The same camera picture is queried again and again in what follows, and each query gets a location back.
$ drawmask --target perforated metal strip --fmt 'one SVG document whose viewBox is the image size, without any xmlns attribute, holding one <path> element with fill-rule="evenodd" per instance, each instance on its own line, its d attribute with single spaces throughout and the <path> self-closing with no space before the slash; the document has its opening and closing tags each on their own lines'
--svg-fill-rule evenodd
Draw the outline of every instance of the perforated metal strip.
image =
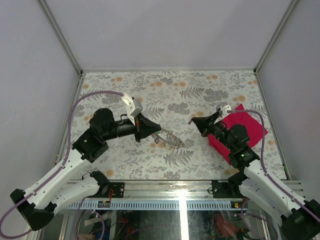
<svg viewBox="0 0 320 240">
<path fill-rule="evenodd" d="M 186 201 L 188 210 L 232 210 L 230 201 Z M 71 204 L 67 209 L 78 209 L 79 202 Z M 80 207 L 82 210 L 179 210 L 179 201 L 135 201 L 113 200 L 108 203 L 99 203 L 98 200 L 85 200 Z"/>
</svg>

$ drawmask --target red fabric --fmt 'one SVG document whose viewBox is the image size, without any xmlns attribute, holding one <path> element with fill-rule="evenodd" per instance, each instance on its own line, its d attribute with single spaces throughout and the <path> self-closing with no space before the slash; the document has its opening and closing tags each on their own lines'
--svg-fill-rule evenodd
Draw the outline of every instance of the red fabric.
<svg viewBox="0 0 320 240">
<path fill-rule="evenodd" d="M 235 110 L 244 110 L 244 106 L 240 104 Z M 261 131 L 261 124 L 257 122 L 257 120 L 255 120 L 252 116 L 250 116 L 247 112 L 232 113 L 225 117 L 222 121 L 226 124 L 228 129 L 230 129 L 235 124 L 244 125 L 250 137 L 250 140 L 248 142 L 250 148 L 254 147 L 263 137 Z M 220 153 L 224 157 L 224 159 L 230 164 L 230 161 L 228 159 L 230 151 L 214 136 L 209 135 L 208 139 L 209 144 L 212 147 L 214 147 L 218 151 L 218 153 Z"/>
</svg>

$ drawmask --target white wall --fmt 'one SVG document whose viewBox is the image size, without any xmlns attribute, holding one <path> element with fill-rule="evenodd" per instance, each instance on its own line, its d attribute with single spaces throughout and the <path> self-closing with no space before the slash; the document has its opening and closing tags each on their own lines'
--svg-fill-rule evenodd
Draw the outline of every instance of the white wall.
<svg viewBox="0 0 320 240">
<path fill-rule="evenodd" d="M 320 201 L 320 2 L 300 1 L 260 71 L 289 170 Z"/>
<path fill-rule="evenodd" d="M 0 215 L 51 167 L 77 74 L 36 0 L 0 1 Z M 21 234 L 14 211 L 2 226 Z"/>
<path fill-rule="evenodd" d="M 83 69 L 253 69 L 291 0 L 47 2 Z"/>
</svg>

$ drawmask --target red cloth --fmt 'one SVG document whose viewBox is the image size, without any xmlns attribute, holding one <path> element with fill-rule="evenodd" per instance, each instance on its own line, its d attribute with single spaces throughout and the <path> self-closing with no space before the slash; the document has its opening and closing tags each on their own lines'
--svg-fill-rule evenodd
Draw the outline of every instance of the red cloth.
<svg viewBox="0 0 320 240">
<path fill-rule="evenodd" d="M 235 110 L 244 110 L 244 106 L 240 104 Z M 261 139 L 262 139 L 262 131 L 261 131 L 261 124 L 257 122 L 252 116 L 249 115 L 247 112 L 238 112 L 229 114 L 222 120 L 228 129 L 230 129 L 235 124 L 240 124 L 245 126 L 250 140 L 248 145 L 250 148 L 254 147 Z M 219 142 L 214 136 L 209 135 L 209 144 L 214 147 L 218 153 L 220 153 L 224 159 L 230 164 L 228 155 L 230 151 L 226 148 L 221 142 Z"/>
</svg>

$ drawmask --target floral pattern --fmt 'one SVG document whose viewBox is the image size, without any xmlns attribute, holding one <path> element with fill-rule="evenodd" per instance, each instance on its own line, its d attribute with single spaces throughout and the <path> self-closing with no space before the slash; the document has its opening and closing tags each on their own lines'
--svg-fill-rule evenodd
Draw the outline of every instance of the floral pattern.
<svg viewBox="0 0 320 240">
<path fill-rule="evenodd" d="M 140 143 L 134 136 L 108 141 L 109 149 L 88 169 L 100 170 L 113 180 L 220 180 L 237 172 L 201 137 L 192 117 L 211 115 L 216 105 L 227 102 L 232 108 L 243 104 L 245 109 L 261 112 L 268 130 L 265 162 L 280 179 L 285 179 L 284 167 L 272 133 L 257 81 L 252 71 L 157 71 L 157 72 L 88 72 L 81 95 L 94 91 L 113 90 L 128 93 L 143 105 L 143 114 L 172 131 L 184 145 L 173 148 L 155 143 L 149 136 Z M 74 142 L 89 127 L 89 120 L 99 108 L 110 108 L 114 119 L 125 114 L 120 97 L 112 94 L 93 95 L 79 103 L 72 122 Z M 253 150 L 259 155 L 261 141 Z"/>
</svg>

